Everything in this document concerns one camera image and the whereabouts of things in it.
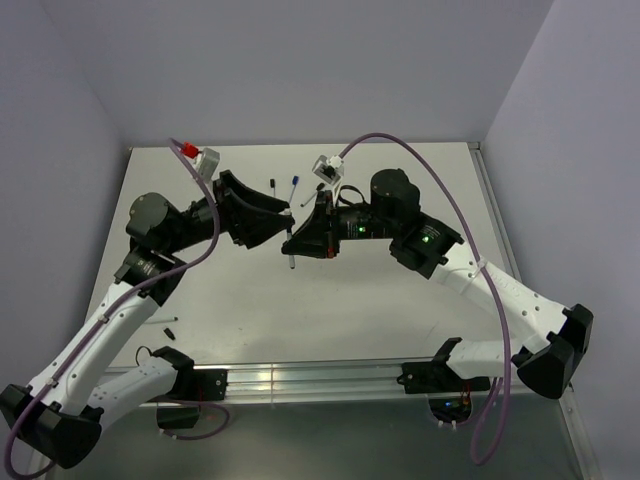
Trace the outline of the white pen black tip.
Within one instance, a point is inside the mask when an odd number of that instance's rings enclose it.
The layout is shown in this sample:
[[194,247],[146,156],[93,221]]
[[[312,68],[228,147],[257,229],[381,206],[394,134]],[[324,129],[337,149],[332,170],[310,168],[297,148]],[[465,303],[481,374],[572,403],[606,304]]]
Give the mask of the white pen black tip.
[[302,203],[300,203],[300,207],[301,208],[306,207],[310,202],[315,200],[316,196],[317,196],[316,193],[311,194],[307,199],[305,199]]

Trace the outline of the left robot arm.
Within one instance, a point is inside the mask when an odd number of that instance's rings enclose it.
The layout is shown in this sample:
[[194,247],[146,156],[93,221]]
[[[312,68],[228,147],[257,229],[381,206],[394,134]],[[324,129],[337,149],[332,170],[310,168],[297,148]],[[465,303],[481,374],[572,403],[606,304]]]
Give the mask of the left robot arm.
[[101,434],[148,400],[188,401],[197,391],[194,361],[171,347],[118,378],[106,369],[139,327],[163,306],[186,272],[179,251],[216,241],[227,233],[248,249],[294,223],[288,202],[252,190],[223,171],[206,196],[179,211],[164,196],[136,198],[126,232],[130,251],[94,314],[39,375],[27,385],[8,385],[1,412],[9,439],[22,440],[52,465],[73,468],[93,450]]

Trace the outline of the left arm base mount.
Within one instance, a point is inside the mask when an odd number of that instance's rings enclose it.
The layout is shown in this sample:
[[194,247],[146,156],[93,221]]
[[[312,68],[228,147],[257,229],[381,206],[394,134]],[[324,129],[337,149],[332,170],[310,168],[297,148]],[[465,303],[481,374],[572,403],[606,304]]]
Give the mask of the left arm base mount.
[[223,431],[231,421],[231,413],[221,402],[227,389],[227,370],[194,370],[187,380],[179,380],[168,393],[154,397],[157,427],[166,435],[177,438],[200,438],[205,433],[196,433],[202,421],[212,422],[213,436]]

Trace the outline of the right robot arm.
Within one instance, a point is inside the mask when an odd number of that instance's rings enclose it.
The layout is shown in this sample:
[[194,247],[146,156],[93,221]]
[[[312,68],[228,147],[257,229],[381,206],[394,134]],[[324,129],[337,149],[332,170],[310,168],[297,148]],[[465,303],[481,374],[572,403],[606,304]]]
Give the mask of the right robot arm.
[[398,384],[408,394],[487,391],[492,379],[517,376],[534,393],[560,398],[587,352],[593,313],[564,306],[475,257],[470,244],[425,214],[419,189],[400,169],[375,173],[370,199],[335,204],[318,193],[314,209],[284,243],[285,255],[332,259],[347,240],[387,239],[395,260],[458,293],[506,326],[510,343],[446,340],[427,361],[401,366]]

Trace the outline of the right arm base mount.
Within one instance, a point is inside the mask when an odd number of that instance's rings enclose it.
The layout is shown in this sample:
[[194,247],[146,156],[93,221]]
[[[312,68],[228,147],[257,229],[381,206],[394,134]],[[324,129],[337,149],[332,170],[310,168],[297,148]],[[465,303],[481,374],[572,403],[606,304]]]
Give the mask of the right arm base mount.
[[407,395],[449,393],[448,397],[428,401],[429,411],[438,427],[449,425],[456,428],[471,417],[473,407],[470,386],[444,363],[403,363],[396,383]]

